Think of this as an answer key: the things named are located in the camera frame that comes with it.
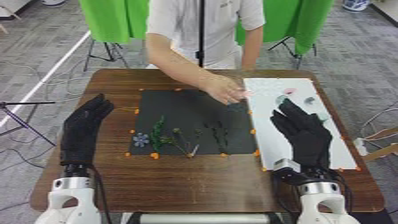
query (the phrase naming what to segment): tripod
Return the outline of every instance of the tripod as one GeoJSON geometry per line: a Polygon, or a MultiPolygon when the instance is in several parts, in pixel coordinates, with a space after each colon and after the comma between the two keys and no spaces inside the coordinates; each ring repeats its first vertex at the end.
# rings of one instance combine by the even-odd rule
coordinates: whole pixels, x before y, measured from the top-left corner
{"type": "Polygon", "coordinates": [[[84,65],[84,72],[87,71],[91,58],[98,58],[98,59],[105,60],[107,62],[116,62],[118,59],[121,59],[125,66],[128,68],[128,62],[126,62],[125,57],[119,52],[119,50],[123,49],[121,45],[118,43],[107,43],[107,42],[103,43],[105,51],[107,51],[107,55],[109,55],[109,58],[103,58],[103,57],[93,55],[95,44],[96,44],[96,40],[93,39],[91,47],[89,47],[89,54],[87,54],[87,59],[86,59],[86,65],[84,65]]]}
{"type": "Polygon", "coordinates": [[[32,116],[34,116],[34,112],[38,110],[39,105],[43,104],[55,104],[55,102],[32,102],[32,103],[6,103],[0,102],[0,110],[6,112],[6,114],[9,115],[9,117],[13,118],[13,120],[16,121],[16,123],[20,124],[20,127],[13,128],[11,130],[7,130],[4,133],[0,133],[0,136],[11,134],[13,132],[16,132],[22,128],[27,128],[36,135],[47,140],[47,142],[52,144],[52,146],[55,146],[54,142],[50,141],[50,139],[47,138],[47,136],[39,133],[39,131],[32,128],[32,126],[29,125],[32,116]],[[13,105],[34,105],[34,109],[31,111],[29,114],[29,118],[27,121],[23,121],[23,119],[18,117],[18,115],[13,113],[13,111],[9,110],[7,106],[13,105]]]}
{"type": "MultiPolygon", "coordinates": [[[[294,50],[290,49],[290,46],[286,44],[286,41],[292,37],[285,37],[285,39],[278,42],[278,44],[272,46],[272,48],[269,49],[269,51],[274,50],[274,48],[283,44],[283,46],[286,47],[288,51],[290,51],[290,55],[292,57],[297,59],[297,65],[295,65],[295,69],[301,69],[301,65],[302,65],[302,55],[295,54],[294,50]]],[[[315,50],[315,56],[317,56],[317,44],[313,44],[313,50],[315,50]]]]}

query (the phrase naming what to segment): wooden table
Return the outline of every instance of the wooden table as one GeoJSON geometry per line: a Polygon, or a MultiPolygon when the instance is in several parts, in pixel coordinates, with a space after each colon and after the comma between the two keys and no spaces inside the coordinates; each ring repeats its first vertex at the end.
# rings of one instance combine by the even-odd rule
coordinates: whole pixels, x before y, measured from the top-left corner
{"type": "MultiPolygon", "coordinates": [[[[219,70],[235,77],[310,78],[345,136],[347,145],[361,171],[345,171],[343,176],[354,191],[354,211],[377,212],[384,208],[381,190],[347,135],[338,114],[310,72],[265,70],[253,73],[219,70]]],[[[272,194],[270,172],[262,171],[262,161],[253,155],[203,155],[189,160],[183,156],[125,156],[135,127],[141,89],[169,90],[190,88],[158,70],[100,70],[86,89],[80,104],[105,93],[116,110],[103,122],[96,167],[103,175],[109,207],[112,212],[272,212],[283,211],[272,194]]],[[[61,174],[59,150],[55,150],[36,190],[32,208],[45,210],[52,182],[61,174]]]]}

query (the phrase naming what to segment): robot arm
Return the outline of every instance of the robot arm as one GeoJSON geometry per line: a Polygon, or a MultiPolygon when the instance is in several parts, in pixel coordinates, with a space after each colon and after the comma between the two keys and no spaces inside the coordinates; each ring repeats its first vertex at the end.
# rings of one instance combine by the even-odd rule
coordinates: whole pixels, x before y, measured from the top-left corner
{"type": "Polygon", "coordinates": [[[272,122],[294,148],[294,161],[276,162],[274,177],[299,188],[302,213],[299,224],[359,224],[347,213],[345,197],[329,170],[333,135],[315,114],[308,114],[286,99],[274,111],[272,122]],[[318,210],[329,207],[333,213],[318,210]]]}
{"type": "Polygon", "coordinates": [[[48,209],[36,220],[36,224],[102,224],[102,215],[95,205],[93,178],[87,169],[93,168],[102,121],[112,110],[114,105],[100,94],[66,119],[61,142],[64,173],[63,178],[54,181],[48,209]],[[64,207],[70,199],[77,199],[79,205],[64,207]]]}

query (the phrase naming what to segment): human hand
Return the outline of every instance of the human hand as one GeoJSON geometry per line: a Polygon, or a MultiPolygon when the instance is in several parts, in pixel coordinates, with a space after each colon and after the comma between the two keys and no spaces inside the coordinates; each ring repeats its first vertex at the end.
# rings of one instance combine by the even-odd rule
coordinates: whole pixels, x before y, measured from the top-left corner
{"type": "Polygon", "coordinates": [[[112,110],[114,104],[100,94],[68,117],[61,141],[61,165],[93,164],[98,130],[112,110]]]}
{"type": "Polygon", "coordinates": [[[246,90],[238,86],[231,78],[222,75],[214,75],[206,79],[203,90],[214,99],[226,105],[238,103],[246,98],[246,90]]]}
{"type": "Polygon", "coordinates": [[[310,115],[290,99],[285,100],[279,110],[283,114],[274,111],[270,120],[294,147],[294,161],[302,166],[322,166],[329,169],[333,135],[318,115],[310,115]]]}

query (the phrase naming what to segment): white wall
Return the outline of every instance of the white wall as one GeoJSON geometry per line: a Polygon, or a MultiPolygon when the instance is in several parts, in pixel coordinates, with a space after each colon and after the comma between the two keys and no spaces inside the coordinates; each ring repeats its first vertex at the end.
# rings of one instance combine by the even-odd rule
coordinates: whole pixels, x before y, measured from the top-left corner
{"type": "MultiPolygon", "coordinates": [[[[0,0],[0,5],[6,6],[13,12],[16,12],[29,2],[31,0],[0,0]]],[[[9,13],[4,8],[0,8],[0,17],[9,17],[9,13]]]]}
{"type": "Polygon", "coordinates": [[[398,0],[386,0],[384,2],[375,1],[373,4],[398,22],[398,0]]]}

